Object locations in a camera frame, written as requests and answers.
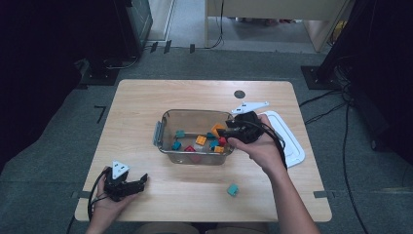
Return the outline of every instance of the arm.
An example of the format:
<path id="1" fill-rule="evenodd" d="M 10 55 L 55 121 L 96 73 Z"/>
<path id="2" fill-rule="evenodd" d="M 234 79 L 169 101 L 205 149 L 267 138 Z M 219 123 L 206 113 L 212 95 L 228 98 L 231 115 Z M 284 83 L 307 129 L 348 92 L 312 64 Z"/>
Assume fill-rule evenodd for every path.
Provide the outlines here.
<path id="1" fill-rule="evenodd" d="M 267 115 L 259 115 L 262 123 L 271 126 Z M 282 164 L 282 158 L 273 140 L 264 134 L 254 143 L 244 144 L 236 138 L 228 142 L 244 151 L 257 163 L 271 181 L 282 233 L 319 233 L 303 201 Z"/>
<path id="2" fill-rule="evenodd" d="M 103 191 L 104 181 L 106 176 L 104 175 L 97 185 L 97 196 L 104 198 L 106 194 Z M 104 233 L 107 228 L 118 218 L 122 210 L 133 201 L 137 194 L 125 197 L 120 202 L 114 202 L 109 197 L 104 198 L 94 203 L 94 215 L 92 216 L 91 223 L 89 224 L 87 234 L 101 234 Z"/>

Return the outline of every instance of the clear plastic bin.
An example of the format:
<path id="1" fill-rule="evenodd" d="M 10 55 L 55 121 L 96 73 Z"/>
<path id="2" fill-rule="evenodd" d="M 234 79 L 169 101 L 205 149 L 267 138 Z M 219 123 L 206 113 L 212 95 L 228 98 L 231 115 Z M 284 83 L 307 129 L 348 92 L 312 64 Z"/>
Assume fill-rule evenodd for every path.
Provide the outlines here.
<path id="1" fill-rule="evenodd" d="M 175 164 L 221 165 L 234 147 L 221 143 L 222 148 L 219 149 L 223 151 L 215 152 L 216 146 L 211 145 L 214 146 L 216 142 L 213 141 L 218 137 L 212 137 L 212 128 L 216 124 L 226 128 L 225 121 L 231 119 L 233 116 L 228 112 L 172 109 L 165 112 L 162 121 L 157 123 L 153 141 Z M 199 136 L 206 137 L 204 145 L 197 143 Z"/>

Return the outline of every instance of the table top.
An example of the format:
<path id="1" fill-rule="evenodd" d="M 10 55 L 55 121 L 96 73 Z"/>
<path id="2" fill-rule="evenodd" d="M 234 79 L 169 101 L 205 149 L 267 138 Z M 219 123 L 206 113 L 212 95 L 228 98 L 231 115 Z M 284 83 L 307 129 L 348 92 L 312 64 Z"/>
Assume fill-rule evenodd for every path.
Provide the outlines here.
<path id="1" fill-rule="evenodd" d="M 236 98 L 235 91 L 245 97 Z M 277 221 L 269 179 L 248 155 L 235 150 L 223 165 L 180 165 L 153 145 L 155 125 L 170 109 L 231 112 L 243 101 L 269 101 L 305 151 L 288 173 L 314 221 L 331 220 L 319 169 L 292 85 L 276 81 L 123 80 L 118 87 L 91 164 L 84 191 L 91 191 L 105 166 L 130 166 L 127 181 L 149 174 L 145 190 L 124 210 L 122 221 Z M 236 197 L 227 188 L 236 183 Z M 88 220 L 87 199 L 75 216 Z"/>

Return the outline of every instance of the person's left hand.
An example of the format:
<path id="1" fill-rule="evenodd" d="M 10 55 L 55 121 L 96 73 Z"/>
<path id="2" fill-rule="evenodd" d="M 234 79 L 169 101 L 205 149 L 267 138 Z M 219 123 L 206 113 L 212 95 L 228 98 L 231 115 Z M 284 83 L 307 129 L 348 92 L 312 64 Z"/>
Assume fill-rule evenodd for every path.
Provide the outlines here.
<path id="1" fill-rule="evenodd" d="M 104 193 L 104 181 L 106 175 L 100 178 L 97 184 L 97 196 L 99 198 L 106 197 Z M 86 233 L 103 233 L 111 224 L 118 218 L 125 207 L 130 204 L 133 199 L 137 197 L 137 194 L 132 194 L 123 198 L 120 202 L 114 202 L 110 197 L 99 200 L 94 203 L 94 215 L 92 216 L 91 224 Z"/>

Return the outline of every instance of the desk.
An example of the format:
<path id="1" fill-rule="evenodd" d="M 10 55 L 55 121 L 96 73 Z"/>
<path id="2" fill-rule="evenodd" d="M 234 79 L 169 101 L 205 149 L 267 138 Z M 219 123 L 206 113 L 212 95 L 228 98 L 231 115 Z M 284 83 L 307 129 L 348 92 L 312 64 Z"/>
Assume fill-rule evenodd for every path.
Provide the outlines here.
<path id="1" fill-rule="evenodd" d="M 208 17 L 220 17 L 223 0 L 206 0 L 205 45 Z M 304 20 L 316 52 L 321 51 L 345 13 L 350 0 L 225 0 L 223 17 Z"/>
<path id="2" fill-rule="evenodd" d="M 238 99 L 234 92 L 246 96 Z M 122 213 L 122 221 L 277 221 L 270 181 L 248 155 L 235 150 L 221 166 L 177 165 L 152 143 L 156 122 L 170 109 L 231 111 L 242 101 L 269 101 L 259 112 L 274 110 L 305 150 L 303 163 L 288 170 L 315 221 L 329 221 L 331 210 L 297 100 L 288 82 L 124 80 L 114 97 L 84 190 L 113 160 L 131 167 L 127 181 L 149 174 L 145 191 Z M 236 197 L 226 190 L 240 188 Z M 75 216 L 88 220 L 87 199 Z"/>

